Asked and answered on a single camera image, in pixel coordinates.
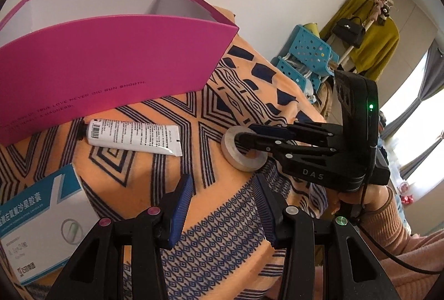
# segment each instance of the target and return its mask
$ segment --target white tape roll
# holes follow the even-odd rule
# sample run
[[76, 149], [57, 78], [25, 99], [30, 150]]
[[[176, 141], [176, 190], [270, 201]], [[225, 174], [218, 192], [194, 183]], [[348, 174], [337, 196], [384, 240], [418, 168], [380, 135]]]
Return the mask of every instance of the white tape roll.
[[267, 152], [256, 151], [256, 157], [248, 158], [236, 148], [234, 137], [239, 133], [255, 133], [248, 127], [235, 126], [228, 129], [222, 137], [221, 148], [225, 159], [234, 168], [244, 172], [254, 172], [261, 168], [268, 158]]

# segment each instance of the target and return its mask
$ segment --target curtain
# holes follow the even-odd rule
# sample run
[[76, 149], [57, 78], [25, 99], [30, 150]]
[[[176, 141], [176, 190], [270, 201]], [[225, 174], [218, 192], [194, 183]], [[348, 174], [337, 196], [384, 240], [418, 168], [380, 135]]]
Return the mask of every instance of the curtain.
[[436, 40], [430, 46], [425, 63], [424, 77], [418, 97], [394, 121], [389, 123], [381, 133], [382, 139], [387, 139], [400, 129], [404, 122], [418, 108], [422, 101], [431, 98], [444, 87], [444, 58]]
[[401, 178], [407, 181], [407, 178], [409, 178], [410, 175], [414, 173], [414, 171], [419, 167], [419, 165], [428, 157], [429, 154], [433, 152], [433, 150], [441, 143], [443, 139], [444, 139], [444, 131], [441, 132], [440, 136], [437, 138], [434, 144], [432, 144], [429, 148], [427, 148], [414, 160], [410, 161], [405, 166], [402, 166], [399, 170]]

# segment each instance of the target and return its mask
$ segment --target pink sweater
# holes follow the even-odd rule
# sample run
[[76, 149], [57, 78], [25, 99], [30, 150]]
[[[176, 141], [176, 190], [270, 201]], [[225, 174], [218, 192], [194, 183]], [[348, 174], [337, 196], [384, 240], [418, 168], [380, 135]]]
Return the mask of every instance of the pink sweater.
[[[407, 264], [425, 270], [441, 271], [444, 268], [444, 231], [429, 236], [409, 236], [398, 216], [393, 192], [387, 203], [378, 211], [363, 217], [363, 227], [386, 250]], [[438, 275], [423, 275], [407, 270], [388, 259], [363, 236], [370, 249], [381, 262], [402, 300], [423, 300]], [[315, 299], [322, 299], [322, 269], [316, 269]]]

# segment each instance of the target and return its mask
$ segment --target teal and white box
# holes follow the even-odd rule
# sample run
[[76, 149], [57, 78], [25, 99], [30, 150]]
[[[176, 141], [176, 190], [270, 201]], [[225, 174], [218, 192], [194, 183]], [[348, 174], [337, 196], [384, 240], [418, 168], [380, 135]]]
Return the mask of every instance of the teal and white box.
[[0, 241], [21, 285], [65, 265], [98, 220], [72, 164], [0, 206]]

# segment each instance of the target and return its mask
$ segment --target green screw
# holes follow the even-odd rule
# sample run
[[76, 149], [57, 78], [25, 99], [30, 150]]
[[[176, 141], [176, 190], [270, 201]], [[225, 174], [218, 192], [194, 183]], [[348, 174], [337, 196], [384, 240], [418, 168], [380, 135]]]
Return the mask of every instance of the green screw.
[[340, 225], [340, 226], [345, 226], [346, 224], [347, 224], [347, 219], [345, 218], [345, 217], [342, 217], [342, 216], [338, 216], [337, 218], [336, 218], [336, 223], [338, 224], [338, 225]]

